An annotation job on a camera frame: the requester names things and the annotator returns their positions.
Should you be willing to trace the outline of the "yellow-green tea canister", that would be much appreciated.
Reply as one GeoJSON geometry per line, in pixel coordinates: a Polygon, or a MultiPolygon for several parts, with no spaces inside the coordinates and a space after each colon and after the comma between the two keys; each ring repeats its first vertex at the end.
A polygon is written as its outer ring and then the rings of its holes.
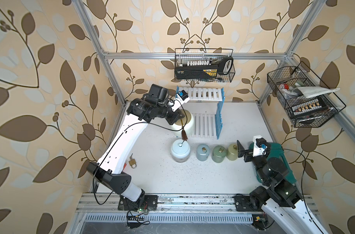
{"type": "Polygon", "coordinates": [[[227,148],[227,159],[230,161],[235,161],[238,159],[238,146],[237,144],[233,143],[230,144],[227,148]]]}

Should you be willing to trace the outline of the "cream jar with tassel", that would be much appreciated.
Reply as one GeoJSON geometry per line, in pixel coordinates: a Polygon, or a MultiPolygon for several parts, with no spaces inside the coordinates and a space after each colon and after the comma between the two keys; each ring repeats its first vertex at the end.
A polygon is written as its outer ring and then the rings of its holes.
{"type": "Polygon", "coordinates": [[[188,137],[192,135],[195,128],[194,116],[187,110],[179,109],[182,118],[177,120],[173,125],[171,125],[171,130],[177,137],[181,137],[183,140],[187,141],[188,137]]]}

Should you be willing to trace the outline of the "green tea canister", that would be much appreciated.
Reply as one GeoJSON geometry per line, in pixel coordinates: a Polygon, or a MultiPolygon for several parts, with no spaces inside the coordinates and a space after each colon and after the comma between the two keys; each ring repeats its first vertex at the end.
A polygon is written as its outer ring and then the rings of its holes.
{"type": "Polygon", "coordinates": [[[215,163],[222,163],[226,158],[226,155],[227,155],[226,148],[221,145],[217,145],[214,147],[212,151],[211,158],[215,163]]]}

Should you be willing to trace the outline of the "pale blue round jar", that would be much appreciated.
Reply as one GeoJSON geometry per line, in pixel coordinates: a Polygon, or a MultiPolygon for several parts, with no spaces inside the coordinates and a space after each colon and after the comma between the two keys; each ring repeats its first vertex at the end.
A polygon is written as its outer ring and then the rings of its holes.
{"type": "Polygon", "coordinates": [[[181,138],[175,140],[171,146],[171,154],[173,160],[183,163],[190,158],[191,146],[189,143],[181,138]]]}

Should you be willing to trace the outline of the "blue white wooden shelf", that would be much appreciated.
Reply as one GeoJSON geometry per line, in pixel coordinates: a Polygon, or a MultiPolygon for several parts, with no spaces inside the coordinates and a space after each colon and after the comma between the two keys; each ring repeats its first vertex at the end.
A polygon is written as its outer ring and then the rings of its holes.
{"type": "Polygon", "coordinates": [[[223,89],[177,87],[176,91],[185,90],[190,97],[188,111],[194,116],[195,128],[189,137],[219,139],[222,128],[222,109],[225,95],[223,89]]]}

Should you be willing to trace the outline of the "blue tea canister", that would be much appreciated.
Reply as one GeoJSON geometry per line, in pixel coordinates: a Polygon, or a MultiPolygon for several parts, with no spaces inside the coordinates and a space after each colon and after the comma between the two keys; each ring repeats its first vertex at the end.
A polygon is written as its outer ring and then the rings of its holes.
{"type": "Polygon", "coordinates": [[[210,156],[210,147],[206,144],[200,144],[197,147],[196,158],[199,161],[206,161],[210,156]]]}

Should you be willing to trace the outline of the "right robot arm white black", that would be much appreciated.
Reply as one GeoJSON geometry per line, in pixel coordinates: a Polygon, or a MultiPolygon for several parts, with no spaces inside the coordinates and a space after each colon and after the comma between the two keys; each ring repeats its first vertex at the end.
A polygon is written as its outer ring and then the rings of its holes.
{"type": "Polygon", "coordinates": [[[261,183],[250,194],[236,194],[234,202],[238,212],[264,212],[262,218],[253,221],[253,226],[266,230],[272,219],[289,234],[326,234],[327,230],[308,207],[302,190],[278,143],[267,142],[255,136],[253,144],[245,149],[236,143],[238,158],[253,164],[256,177],[261,183]]]}

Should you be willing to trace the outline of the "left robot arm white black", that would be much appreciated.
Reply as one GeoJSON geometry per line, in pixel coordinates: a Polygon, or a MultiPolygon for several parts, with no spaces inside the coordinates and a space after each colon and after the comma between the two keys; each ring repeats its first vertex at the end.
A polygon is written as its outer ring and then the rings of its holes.
{"type": "Polygon", "coordinates": [[[132,183],[129,174],[123,172],[127,157],[140,134],[155,118],[165,119],[169,125],[184,117],[183,104],[190,100],[186,91],[178,91],[170,98],[166,88],[153,84],[142,98],[131,101],[122,126],[103,156],[96,163],[89,163],[87,171],[112,192],[132,202],[142,204],[144,191],[132,183]]]}

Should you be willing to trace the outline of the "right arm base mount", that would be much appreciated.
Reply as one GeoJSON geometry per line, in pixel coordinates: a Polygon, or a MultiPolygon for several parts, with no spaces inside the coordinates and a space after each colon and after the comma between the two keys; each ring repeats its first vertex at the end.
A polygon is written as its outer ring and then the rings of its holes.
{"type": "Polygon", "coordinates": [[[262,206],[266,205],[266,201],[271,197],[266,195],[243,195],[236,194],[234,199],[234,204],[237,212],[261,212],[262,206]]]}

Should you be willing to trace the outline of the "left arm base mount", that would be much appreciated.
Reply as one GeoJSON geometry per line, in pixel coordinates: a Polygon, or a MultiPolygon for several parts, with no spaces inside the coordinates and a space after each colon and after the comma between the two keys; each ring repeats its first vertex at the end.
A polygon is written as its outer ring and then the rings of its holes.
{"type": "Polygon", "coordinates": [[[127,199],[125,196],[120,195],[118,204],[119,211],[140,211],[148,210],[155,211],[158,205],[157,195],[146,195],[144,191],[141,192],[139,199],[135,202],[127,199]]]}

